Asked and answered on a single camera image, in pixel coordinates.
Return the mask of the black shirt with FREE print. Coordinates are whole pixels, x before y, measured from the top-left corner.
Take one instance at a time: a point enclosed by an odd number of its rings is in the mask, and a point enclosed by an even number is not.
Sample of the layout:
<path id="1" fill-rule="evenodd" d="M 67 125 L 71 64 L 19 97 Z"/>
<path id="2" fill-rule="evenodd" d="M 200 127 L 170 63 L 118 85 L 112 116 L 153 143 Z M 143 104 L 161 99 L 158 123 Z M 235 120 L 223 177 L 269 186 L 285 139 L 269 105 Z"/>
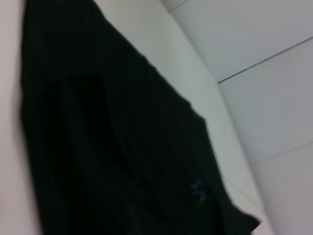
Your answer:
<path id="1" fill-rule="evenodd" d="M 43 235 L 251 235 L 205 121 L 93 0 L 24 0 L 21 119 Z"/>

